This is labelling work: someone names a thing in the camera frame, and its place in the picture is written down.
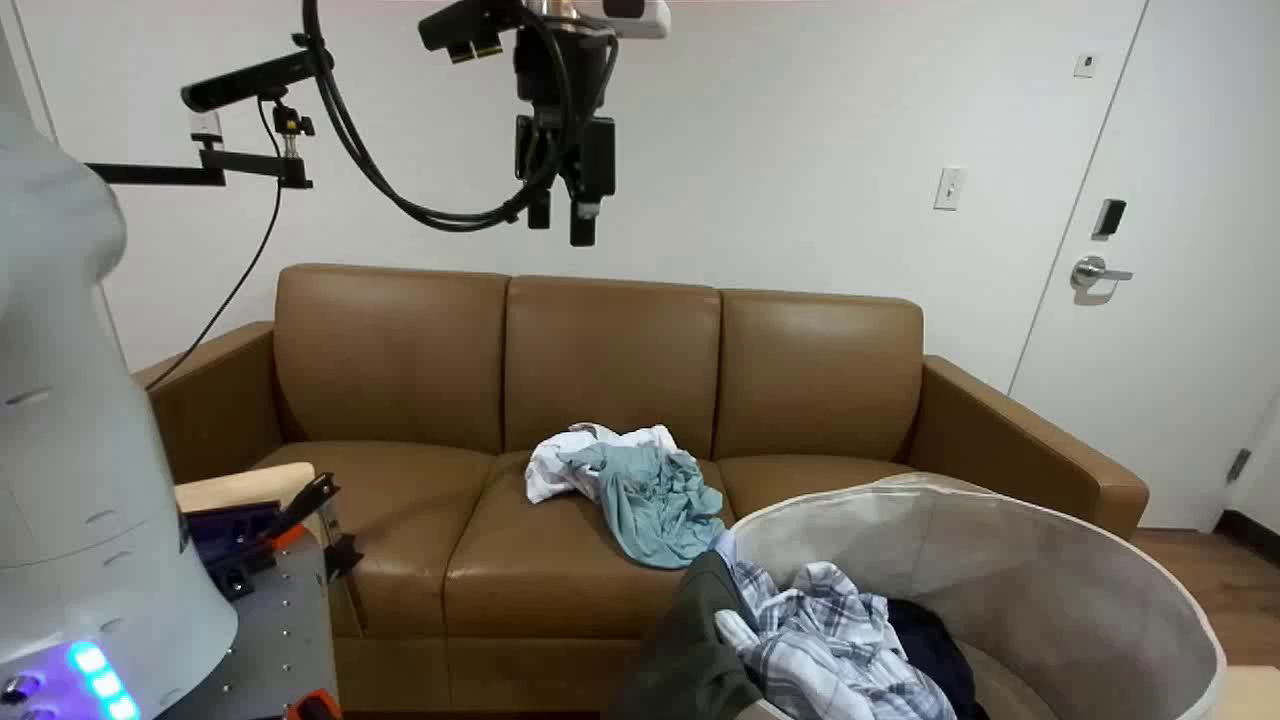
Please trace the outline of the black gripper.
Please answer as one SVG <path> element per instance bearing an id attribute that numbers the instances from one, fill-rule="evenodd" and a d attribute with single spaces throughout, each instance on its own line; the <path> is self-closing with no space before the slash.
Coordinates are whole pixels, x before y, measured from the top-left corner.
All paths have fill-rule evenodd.
<path id="1" fill-rule="evenodd" d="M 615 123 L 600 110 L 622 40 L 606 19 L 540 17 L 515 5 L 515 181 L 530 186 L 530 229 L 553 222 L 553 181 L 572 193 L 572 247 L 595 243 L 600 196 L 615 193 Z"/>

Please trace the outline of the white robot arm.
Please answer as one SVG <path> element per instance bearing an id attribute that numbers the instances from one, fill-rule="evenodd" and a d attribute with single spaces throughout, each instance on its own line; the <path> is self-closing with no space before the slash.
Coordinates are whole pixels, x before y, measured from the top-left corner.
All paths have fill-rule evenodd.
<path id="1" fill-rule="evenodd" d="M 0 720 L 337 720 L 328 665 L 252 628 L 203 550 L 319 544 L 310 463 L 182 485 L 120 353 L 112 186 L 0 92 Z"/>

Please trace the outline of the grey robot base table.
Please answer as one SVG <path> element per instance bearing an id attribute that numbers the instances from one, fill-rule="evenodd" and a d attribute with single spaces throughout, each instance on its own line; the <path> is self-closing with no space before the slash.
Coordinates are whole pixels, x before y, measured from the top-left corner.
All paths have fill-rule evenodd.
<path id="1" fill-rule="evenodd" d="M 331 642 L 337 479 L 310 458 L 187 479 L 187 535 L 237 613 L 229 655 L 159 720 L 347 720 Z"/>

